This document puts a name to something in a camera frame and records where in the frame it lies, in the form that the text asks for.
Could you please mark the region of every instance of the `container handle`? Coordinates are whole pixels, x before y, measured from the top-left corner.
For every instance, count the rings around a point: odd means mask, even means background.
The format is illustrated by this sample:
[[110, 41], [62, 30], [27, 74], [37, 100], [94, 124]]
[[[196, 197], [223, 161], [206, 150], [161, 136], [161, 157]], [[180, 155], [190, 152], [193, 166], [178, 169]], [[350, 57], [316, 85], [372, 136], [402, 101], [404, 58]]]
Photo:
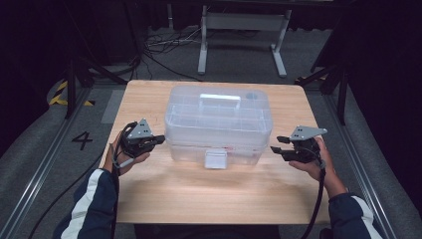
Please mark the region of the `container handle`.
[[225, 102], [236, 102], [235, 110], [237, 111], [240, 108], [240, 100], [239, 96], [227, 96], [227, 95], [214, 95], [214, 94], [201, 94], [199, 96], [199, 108], [203, 109], [204, 102], [206, 101], [225, 101]]

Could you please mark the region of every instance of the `cable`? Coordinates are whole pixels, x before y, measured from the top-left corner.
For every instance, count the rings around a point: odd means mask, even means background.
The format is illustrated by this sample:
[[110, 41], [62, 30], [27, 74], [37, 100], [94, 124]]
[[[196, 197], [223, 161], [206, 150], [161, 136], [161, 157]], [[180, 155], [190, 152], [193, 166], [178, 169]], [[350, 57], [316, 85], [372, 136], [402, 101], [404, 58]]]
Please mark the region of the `cable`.
[[[140, 64], [140, 61], [136, 61], [135, 59], [136, 58], [139, 58], [139, 56], [136, 56], [130, 63], [129, 63], [129, 67], [128, 68], [126, 68], [126, 69], [123, 69], [123, 70], [120, 70], [120, 71], [116, 71], [116, 72], [111, 72], [112, 74], [114, 74], [114, 75], [116, 75], [116, 76], [121, 76], [121, 75], [123, 75], [123, 74], [126, 74], [126, 73], [129, 73], [129, 72], [132, 72], [134, 69], [136, 69], [138, 66], [139, 66], [139, 64]], [[105, 77], [105, 75], [103, 75], [103, 74], [100, 74], [100, 73], [97, 73], [97, 72], [90, 72], [90, 74], [93, 76], [93, 77], [96, 77], [96, 78], [102, 78], [102, 77]]]
[[[146, 40], [146, 48], [148, 49], [150, 54], [162, 54], [162, 53], [169, 53], [174, 49], [180, 46], [186, 46], [191, 44], [192, 42], [200, 43], [195, 41], [195, 39], [199, 36], [201, 28], [196, 29], [193, 32], [188, 33], [188, 35], [183, 36], [182, 33], [179, 33], [179, 36], [176, 38], [172, 38], [175, 34], [172, 34], [169, 38], [163, 40], [160, 35], [153, 35], [147, 38]], [[158, 47], [162, 46], [160, 50], [151, 50], [149, 47]]]
[[254, 38], [258, 35], [260, 31], [251, 31], [251, 30], [237, 30], [237, 31], [232, 31], [233, 34], [244, 37], [244, 38]]
[[297, 150], [305, 150], [305, 151], [309, 152], [310, 154], [312, 154], [316, 158], [316, 160], [319, 159], [319, 155], [316, 154], [315, 152], [313, 152], [312, 150], [308, 149], [307, 147], [298, 146]]
[[313, 212], [313, 216], [311, 217], [310, 224], [308, 224], [307, 230], [305, 231], [304, 235], [302, 236], [302, 239], [308, 238], [311, 231], [313, 230], [314, 224], [315, 224], [316, 219], [317, 219], [317, 213], [319, 211], [320, 203], [322, 201], [323, 181], [325, 180], [326, 171], [325, 171], [324, 164], [323, 164], [322, 160], [320, 159], [320, 157], [317, 158], [317, 161], [320, 165], [320, 173], [319, 173], [319, 188], [318, 188], [318, 192], [317, 192], [316, 206], [314, 207], [314, 212]]
[[149, 70], [148, 64], [145, 61], [143, 61], [143, 59], [142, 59], [142, 62], [146, 65], [146, 70], [149, 72], [149, 79], [152, 80], [152, 72]]
[[135, 122], [131, 122], [128, 123], [123, 130], [120, 133], [120, 136], [118, 137], [118, 141], [117, 141], [117, 145], [115, 146], [114, 152], [112, 153], [112, 170], [111, 170], [111, 176], [112, 176], [112, 180], [114, 182], [114, 190], [115, 190], [115, 203], [113, 206], [113, 215], [114, 218], [112, 219], [112, 224], [111, 224], [111, 232], [110, 232], [110, 236], [111, 239], [114, 238], [114, 233], [115, 233], [115, 224], [116, 224], [116, 220], [117, 220], [117, 211], [118, 211], [118, 197], [119, 197], [119, 192], [120, 192], [120, 183], [118, 180], [118, 177], [120, 176], [120, 169], [115, 165], [117, 162], [117, 158], [118, 156], [123, 152], [118, 152], [118, 150], [120, 149], [120, 145], [121, 145], [121, 138], [124, 136], [124, 134], [126, 133], [127, 129], [130, 127], [135, 127], [136, 123]]
[[87, 170], [84, 171], [84, 173], [81, 174], [81, 176], [79, 176], [70, 186], [68, 186], [62, 193], [59, 194], [59, 196], [57, 196], [52, 203], [50, 203], [49, 207], [47, 207], [47, 209], [44, 211], [44, 213], [41, 215], [40, 219], [38, 219], [37, 223], [35, 224], [35, 226], [32, 228], [32, 231], [28, 237], [28, 239], [31, 239], [38, 226], [40, 225], [40, 223], [43, 221], [44, 217], [47, 215], [47, 213], [50, 211], [50, 209], [59, 201], [60, 198], [63, 197], [63, 195], [65, 195], [79, 180], [81, 180], [81, 178], [83, 178], [89, 171], [90, 169], [100, 160], [100, 158], [102, 158], [103, 156], [103, 151], [100, 154], [99, 157], [97, 157], [97, 159], [87, 168]]
[[79, 61], [81, 61], [83, 64], [85, 64], [86, 66], [90, 66], [91, 68], [95, 69], [97, 72], [101, 73], [102, 75], [110, 78], [112, 81], [120, 84], [120, 85], [127, 85], [127, 81], [114, 75], [113, 73], [111, 73], [110, 71], [108, 71], [106, 68], [97, 66], [96, 64], [92, 63], [90, 60], [79, 57], [78, 58]]
[[174, 73], [174, 74], [177, 74], [177, 75], [179, 75], [179, 76], [182, 76], [182, 77], [185, 77], [185, 78], [188, 78], [188, 79], [195, 80], [195, 81], [197, 81], [197, 82], [203, 82], [203, 81], [202, 81], [202, 80], [200, 80], [200, 79], [197, 79], [197, 78], [194, 78], [194, 77], [191, 77], [191, 76], [187, 76], [187, 75], [184, 75], [184, 74], [181, 74], [181, 73], [175, 72], [175, 71], [171, 70], [170, 68], [168, 68], [168, 67], [166, 67], [166, 66], [162, 65], [160, 62], [156, 61], [155, 59], [153, 59], [152, 57], [148, 56], [147, 54], [145, 54], [145, 56], [146, 56], [147, 58], [151, 59], [151, 60], [152, 60], [153, 62], [155, 62], [156, 64], [160, 65], [161, 67], [163, 67], [163, 68], [167, 69], [168, 71], [170, 71], [170, 72], [172, 72], [172, 73]]
[[153, 38], [153, 37], [160, 37], [162, 38], [163, 35], [174, 35], [174, 31], [172, 32], [166, 32], [166, 33], [160, 33], [160, 34], [154, 34], [154, 35], [149, 35], [148, 38]]
[[136, 72], [136, 78], [137, 78], [137, 67], [140, 65], [140, 58], [139, 56], [136, 56], [133, 58], [133, 60], [129, 63], [132, 66], [132, 72], [130, 74], [129, 80], [132, 80], [133, 72]]

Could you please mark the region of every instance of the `hand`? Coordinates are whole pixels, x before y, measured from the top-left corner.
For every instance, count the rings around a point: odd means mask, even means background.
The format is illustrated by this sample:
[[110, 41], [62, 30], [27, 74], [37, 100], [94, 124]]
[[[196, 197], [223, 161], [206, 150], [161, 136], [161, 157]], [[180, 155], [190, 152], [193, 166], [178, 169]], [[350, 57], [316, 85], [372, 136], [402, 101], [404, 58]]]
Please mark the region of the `hand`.
[[[108, 147], [108, 151], [105, 157], [105, 164], [103, 166], [103, 169], [108, 170], [109, 172], [112, 171], [112, 152], [111, 152], [111, 147], [113, 148], [113, 150], [117, 149], [117, 143], [118, 143], [118, 139], [120, 138], [121, 132], [117, 135], [117, 137], [115, 138], [114, 142], [112, 143], [112, 145], [110, 145]], [[126, 155], [125, 153], [121, 152], [122, 148], [120, 146], [120, 148], [118, 149], [118, 157], [117, 157], [117, 161], [119, 164], [124, 163], [125, 161], [131, 159], [131, 157], [129, 157], [128, 155]], [[128, 171], [130, 171], [130, 169], [137, 163], [140, 162], [144, 162], [147, 158], [149, 158], [149, 152], [146, 152], [140, 156], [138, 156], [137, 158], [134, 159], [133, 162], [131, 162], [130, 164], [128, 164], [125, 167], [122, 167], [120, 169], [120, 175], [124, 175], [125, 173], [127, 173]]]
[[[320, 137], [315, 137], [316, 143], [319, 146], [319, 155], [320, 158], [325, 161], [325, 171], [326, 172], [334, 172], [334, 168], [332, 166], [332, 158], [331, 155], [329, 154], [328, 150], [325, 147], [325, 144], [323, 143], [322, 138]], [[311, 178], [315, 179], [316, 181], [319, 181], [319, 173], [320, 173], [320, 168], [319, 168], [319, 164], [318, 162], [312, 161], [309, 163], [301, 163], [298, 161], [290, 161], [289, 165], [301, 170], [301, 171], [305, 171], [307, 172]]]
[[[316, 137], [315, 138], [317, 145], [319, 146], [319, 154], [320, 158], [325, 161], [325, 179], [323, 182], [323, 185], [328, 192], [328, 197], [332, 198], [336, 195], [342, 194], [344, 192], [347, 192], [344, 184], [340, 180], [340, 178], [336, 175], [334, 166], [332, 164], [332, 158], [329, 154], [328, 150], [325, 147], [325, 143], [323, 143], [322, 138]], [[290, 161], [289, 165], [301, 170], [307, 172], [311, 178], [319, 181], [319, 174], [320, 174], [320, 168], [316, 161], [309, 162], [309, 163], [301, 163], [298, 161]]]

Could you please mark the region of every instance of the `gray carpet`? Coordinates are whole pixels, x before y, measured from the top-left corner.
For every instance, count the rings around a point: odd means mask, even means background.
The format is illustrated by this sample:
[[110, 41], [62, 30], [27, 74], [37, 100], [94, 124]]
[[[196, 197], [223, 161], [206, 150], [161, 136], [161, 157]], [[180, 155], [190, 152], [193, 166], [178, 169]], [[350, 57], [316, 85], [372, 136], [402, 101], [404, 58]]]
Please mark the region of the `gray carpet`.
[[[292, 84], [297, 77], [308, 76], [312, 63], [317, 57], [329, 31], [288, 32], [282, 47], [282, 58], [288, 72], [285, 79], [278, 76], [269, 46], [277, 35], [258, 33], [245, 37], [231, 32], [216, 33], [209, 39], [207, 71], [204, 76], [196, 74], [199, 58], [199, 44], [193, 42], [181, 46], [166, 54], [154, 55], [154, 59], [175, 72], [193, 76], [206, 82]], [[134, 77], [174, 81], [186, 79], [162, 68], [153, 61], [143, 58]], [[120, 67], [109, 67], [110, 70]], [[54, 86], [47, 101], [56, 90]], [[46, 210], [54, 198], [71, 184], [103, 152], [112, 120], [121, 100], [123, 86], [118, 86], [107, 79], [97, 80], [88, 100], [96, 101], [93, 107], [82, 107], [58, 148], [55, 162], [42, 185], [37, 197], [26, 213], [13, 238], [27, 238], [35, 222]], [[320, 127], [328, 129], [324, 136], [333, 158], [336, 171], [351, 191], [362, 195], [361, 185], [351, 169], [350, 158], [344, 147], [339, 130], [335, 127], [336, 119], [329, 113], [325, 96], [319, 92], [307, 90], [311, 107]], [[1, 158], [0, 164], [0, 225], [3, 227], [18, 203], [24, 189], [35, 173], [39, 163], [49, 150], [50, 143], [64, 122], [66, 107], [54, 105], [36, 120], [15, 141]], [[385, 213], [390, 220], [397, 238], [420, 238], [422, 235], [421, 219], [406, 193], [391, 172], [382, 152], [356, 105], [352, 92], [348, 92], [346, 127], [362, 163], [374, 185]], [[88, 132], [92, 142], [85, 145], [72, 142], [83, 132]], [[72, 207], [72, 193], [76, 187], [53, 207], [40, 224], [34, 238], [50, 238], [60, 219]], [[327, 225], [316, 225], [310, 238], [317, 238], [318, 232]], [[281, 238], [299, 238], [306, 225], [281, 225]], [[134, 238], [131, 225], [118, 224], [115, 238]]]

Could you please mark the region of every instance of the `floor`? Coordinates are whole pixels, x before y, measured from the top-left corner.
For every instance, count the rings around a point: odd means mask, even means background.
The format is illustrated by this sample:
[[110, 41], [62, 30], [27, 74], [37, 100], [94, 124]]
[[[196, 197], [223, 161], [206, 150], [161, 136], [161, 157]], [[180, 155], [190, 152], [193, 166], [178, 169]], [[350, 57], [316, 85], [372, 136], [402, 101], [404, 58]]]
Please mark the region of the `floor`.
[[[311, 74], [310, 68], [330, 34], [330, 31], [288, 31], [282, 47], [288, 76], [281, 79], [269, 51], [277, 36], [240, 31], [210, 35], [206, 74], [198, 76], [200, 36], [196, 31], [192, 28], [181, 34], [169, 29], [150, 32], [161, 39], [150, 38], [146, 44], [151, 51], [145, 52], [136, 71], [121, 77], [143, 81], [291, 85], [296, 78]], [[175, 38], [177, 40], [172, 42], [179, 46], [174, 49], [161, 43]], [[126, 67], [126, 64], [116, 64], [107, 68], [113, 72]], [[46, 101], [51, 100], [61, 82], [62, 79], [57, 79]], [[421, 218], [388, 167], [352, 91], [347, 92], [346, 126], [343, 126], [335, 116], [336, 92], [322, 96], [317, 90], [318, 84], [306, 86], [306, 93], [318, 125], [328, 129], [324, 139], [337, 173], [351, 191], [367, 201], [385, 238], [420, 238]], [[28, 238], [54, 199], [92, 164], [98, 164], [95, 160], [106, 145], [124, 89], [125, 86], [109, 79], [96, 79], [91, 89], [78, 88], [79, 107], [70, 119], [64, 119], [66, 106], [51, 105], [3, 155], [1, 160], [10, 163], [0, 165], [0, 225], [3, 228], [0, 238]], [[67, 98], [66, 91], [61, 98]], [[84, 106], [85, 101], [95, 104]], [[73, 140], [85, 134], [93, 141], [84, 147]], [[72, 207], [75, 188], [65, 193], [47, 213], [34, 238], [51, 237], [57, 222]], [[281, 238], [298, 238], [306, 226], [281, 225]], [[316, 225], [310, 238], [317, 238], [319, 231], [327, 226]], [[134, 238], [132, 226], [118, 224], [116, 238]]]

